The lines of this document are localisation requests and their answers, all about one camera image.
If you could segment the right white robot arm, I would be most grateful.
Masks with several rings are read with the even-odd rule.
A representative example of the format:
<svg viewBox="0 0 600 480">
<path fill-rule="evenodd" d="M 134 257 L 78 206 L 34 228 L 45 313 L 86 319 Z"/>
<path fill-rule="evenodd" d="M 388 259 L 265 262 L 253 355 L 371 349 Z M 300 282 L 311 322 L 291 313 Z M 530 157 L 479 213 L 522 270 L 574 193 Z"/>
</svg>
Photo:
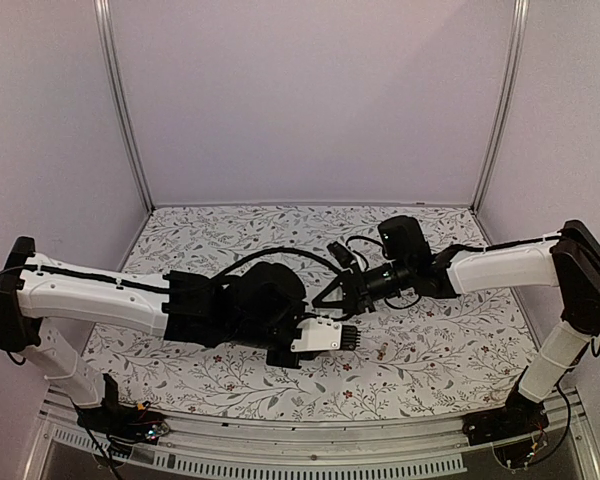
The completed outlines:
<svg viewBox="0 0 600 480">
<path fill-rule="evenodd" d="M 385 220 L 378 232 L 387 261 L 368 271 L 344 245 L 329 245 L 342 271 L 313 299 L 315 308 L 359 315 L 408 289 L 423 298 L 452 299 L 489 289 L 559 288 L 561 321 L 519 378 L 510 395 L 515 400 L 497 415 L 504 435 L 519 435 L 535 420 L 533 403 L 541 403 L 600 336 L 600 244 L 579 220 L 533 239 L 488 247 L 453 244 L 438 253 L 413 217 Z"/>
</svg>

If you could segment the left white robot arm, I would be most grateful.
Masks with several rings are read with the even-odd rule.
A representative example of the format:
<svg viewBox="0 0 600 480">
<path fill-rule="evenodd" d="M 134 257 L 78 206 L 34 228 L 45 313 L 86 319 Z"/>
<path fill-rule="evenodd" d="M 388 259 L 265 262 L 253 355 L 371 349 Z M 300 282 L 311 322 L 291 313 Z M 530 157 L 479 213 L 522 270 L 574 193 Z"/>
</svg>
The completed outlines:
<svg viewBox="0 0 600 480">
<path fill-rule="evenodd" d="M 299 277 L 280 263 L 212 277 L 187 272 L 133 276 L 63 264 L 30 237 L 14 243 L 0 271 L 0 350 L 33 363 L 108 434 L 128 426 L 118 386 L 97 372 L 53 325 L 55 318 L 130 328 L 179 343 L 225 343 L 266 352 L 295 368 L 308 354 L 341 347 L 334 321 L 306 310 Z"/>
</svg>

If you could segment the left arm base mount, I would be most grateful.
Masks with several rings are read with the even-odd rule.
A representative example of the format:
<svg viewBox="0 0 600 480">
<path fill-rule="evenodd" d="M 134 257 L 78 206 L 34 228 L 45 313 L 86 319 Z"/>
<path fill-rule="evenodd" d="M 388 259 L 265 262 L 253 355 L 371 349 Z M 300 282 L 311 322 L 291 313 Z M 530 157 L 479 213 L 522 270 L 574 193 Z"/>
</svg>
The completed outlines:
<svg viewBox="0 0 600 480">
<path fill-rule="evenodd" d="M 150 401 L 123 405 L 117 382 L 109 374 L 104 374 L 103 379 L 104 396 L 95 407 L 75 406 L 81 427 L 127 444 L 156 444 L 170 432 L 166 416 L 154 410 Z"/>
</svg>

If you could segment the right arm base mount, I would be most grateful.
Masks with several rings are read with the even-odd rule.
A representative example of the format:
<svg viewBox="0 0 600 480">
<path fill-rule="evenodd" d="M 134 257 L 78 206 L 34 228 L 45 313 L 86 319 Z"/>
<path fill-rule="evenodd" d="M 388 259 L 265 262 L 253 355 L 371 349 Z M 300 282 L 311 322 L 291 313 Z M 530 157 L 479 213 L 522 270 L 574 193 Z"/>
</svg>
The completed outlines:
<svg viewBox="0 0 600 480">
<path fill-rule="evenodd" d="M 512 391 L 501 407 L 462 417 L 462 432 L 471 446 L 530 434 L 548 426 L 544 404 L 535 403 L 518 391 Z"/>
</svg>

